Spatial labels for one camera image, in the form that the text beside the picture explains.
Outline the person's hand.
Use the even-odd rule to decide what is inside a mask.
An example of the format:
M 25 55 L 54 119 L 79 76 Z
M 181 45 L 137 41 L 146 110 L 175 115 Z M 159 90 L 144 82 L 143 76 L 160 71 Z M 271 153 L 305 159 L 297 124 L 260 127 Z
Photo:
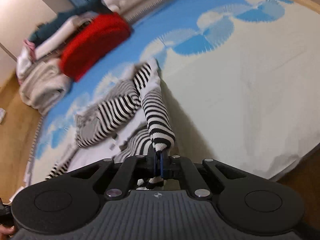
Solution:
M 14 234 L 15 234 L 14 226 L 7 227 L 2 224 L 0 225 L 0 240 L 7 240 Z

